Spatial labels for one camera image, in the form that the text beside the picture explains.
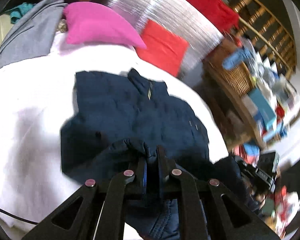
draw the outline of bed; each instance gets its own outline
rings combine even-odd
[[[80,187],[61,172],[59,131],[74,114],[74,78],[82,70],[126,75],[135,68],[148,79],[165,81],[169,94],[185,100],[207,128],[210,160],[228,155],[209,108],[180,80],[139,59],[133,48],[68,45],[66,35],[56,34],[49,55],[0,69],[0,208],[41,221]],[[0,217],[10,227],[32,227]],[[136,239],[131,228],[126,231],[125,239]]]

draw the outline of gray fabric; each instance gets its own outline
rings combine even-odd
[[[42,0],[25,14],[0,46],[0,68],[27,58],[48,55],[66,5],[64,0]]]

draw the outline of teal cloth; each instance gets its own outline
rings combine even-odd
[[[35,4],[24,2],[10,10],[5,11],[5,14],[10,15],[11,23],[15,24],[18,20],[21,19],[23,15],[25,15],[28,11],[30,11]]]

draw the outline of pink fabric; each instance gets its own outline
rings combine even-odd
[[[112,9],[92,2],[75,2],[64,9],[69,44],[105,42],[146,48],[138,32]]]

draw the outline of red folded cloth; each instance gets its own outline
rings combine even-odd
[[[136,48],[139,58],[176,77],[189,43],[152,20],[148,20],[141,38],[147,48]]]
[[[186,0],[201,12],[220,32],[238,28],[239,15],[222,0]]]

